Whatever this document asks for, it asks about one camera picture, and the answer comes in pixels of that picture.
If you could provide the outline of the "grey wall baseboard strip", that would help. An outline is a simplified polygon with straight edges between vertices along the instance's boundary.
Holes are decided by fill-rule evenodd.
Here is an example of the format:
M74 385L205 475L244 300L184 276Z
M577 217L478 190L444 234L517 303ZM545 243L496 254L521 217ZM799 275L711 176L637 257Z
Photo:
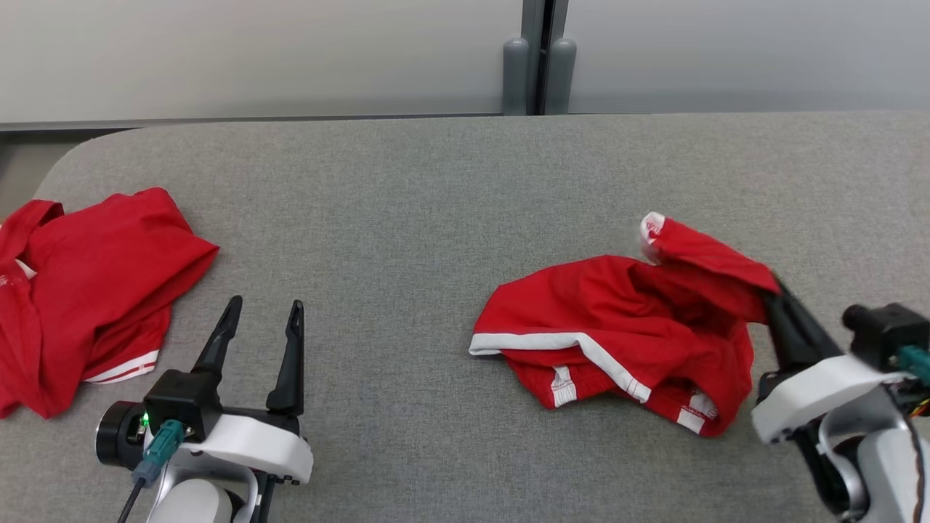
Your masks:
M0 123L0 132L71 132L114 129L146 129L159 126L189 125L189 123L258 123L305 121L368 121L448 117L499 117L501 113L438 113L438 115L322 115L322 116L266 116L266 117L196 117L142 120L107 121L56 121Z

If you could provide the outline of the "red shorts white stripes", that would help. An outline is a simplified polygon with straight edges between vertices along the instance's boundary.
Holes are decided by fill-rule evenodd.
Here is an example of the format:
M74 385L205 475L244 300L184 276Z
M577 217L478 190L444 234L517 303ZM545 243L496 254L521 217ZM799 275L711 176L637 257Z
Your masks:
M751 323L782 294L765 264L658 212L642 259L602 255L500 285L469 353L501 355L545 408L611 393L716 437L753 390Z

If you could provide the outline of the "dark grey door frame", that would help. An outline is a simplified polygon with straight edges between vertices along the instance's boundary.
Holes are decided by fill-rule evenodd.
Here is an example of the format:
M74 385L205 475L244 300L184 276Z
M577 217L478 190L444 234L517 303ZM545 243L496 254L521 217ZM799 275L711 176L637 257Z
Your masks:
M530 46L526 115L543 112L549 46L565 36L570 0L522 0L521 37Z

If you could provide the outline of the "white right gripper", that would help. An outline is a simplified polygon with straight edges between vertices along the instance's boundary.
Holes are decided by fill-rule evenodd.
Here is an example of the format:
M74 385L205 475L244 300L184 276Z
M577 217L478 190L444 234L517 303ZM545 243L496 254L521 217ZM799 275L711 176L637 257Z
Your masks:
M883 384L909 378L907 371L875 370L844 354L816 317L776 278L778 291L761 298L779 371L811 365L776 385L751 411L753 427L765 444L777 444L797 429Z

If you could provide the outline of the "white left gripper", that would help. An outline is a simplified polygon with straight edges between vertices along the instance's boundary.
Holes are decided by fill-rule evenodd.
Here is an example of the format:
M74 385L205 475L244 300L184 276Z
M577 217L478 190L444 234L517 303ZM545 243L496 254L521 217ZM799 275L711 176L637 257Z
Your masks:
M193 373L222 373L228 346L235 338L243 306L232 296L193 366ZM304 413L304 304L293 301L285 327L286 347L275 389L266 408L276 415ZM222 414L202 442L182 444L182 470L194 477L247 482L255 472L306 483L315 457L306 441L256 419Z

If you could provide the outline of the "red white polo shirt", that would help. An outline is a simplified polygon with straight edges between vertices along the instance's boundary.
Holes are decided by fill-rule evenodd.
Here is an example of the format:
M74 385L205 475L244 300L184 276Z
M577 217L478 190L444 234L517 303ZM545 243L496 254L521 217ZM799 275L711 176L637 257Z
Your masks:
M21 206L0 223L0 420L51 419L80 384L152 372L174 301L218 254L160 187L74 212Z

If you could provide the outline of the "grey fabric covered platform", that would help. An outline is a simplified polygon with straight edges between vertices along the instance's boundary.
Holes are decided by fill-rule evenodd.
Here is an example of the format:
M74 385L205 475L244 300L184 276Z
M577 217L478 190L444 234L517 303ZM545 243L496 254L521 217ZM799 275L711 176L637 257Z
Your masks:
M702 438L618 397L545 410L469 356L498 285L636 257L651 211L770 265L841 344L855 302L930 315L930 113L194 123L89 140L36 194L155 186L220 247L159 370L241 295L219 393L261 408L305 304L315 467L276 487L280 523L833 523L750 404Z

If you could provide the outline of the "grey rounded post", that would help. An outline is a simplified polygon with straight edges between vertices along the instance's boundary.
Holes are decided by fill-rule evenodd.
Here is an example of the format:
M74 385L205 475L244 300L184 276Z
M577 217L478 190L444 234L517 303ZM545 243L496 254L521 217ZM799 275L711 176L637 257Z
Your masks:
M503 44L501 112L504 116L526 115L526 86L530 46L524 38L509 39Z
M559 38L549 46L543 104L545 115L567 115L576 57L577 44L570 38Z

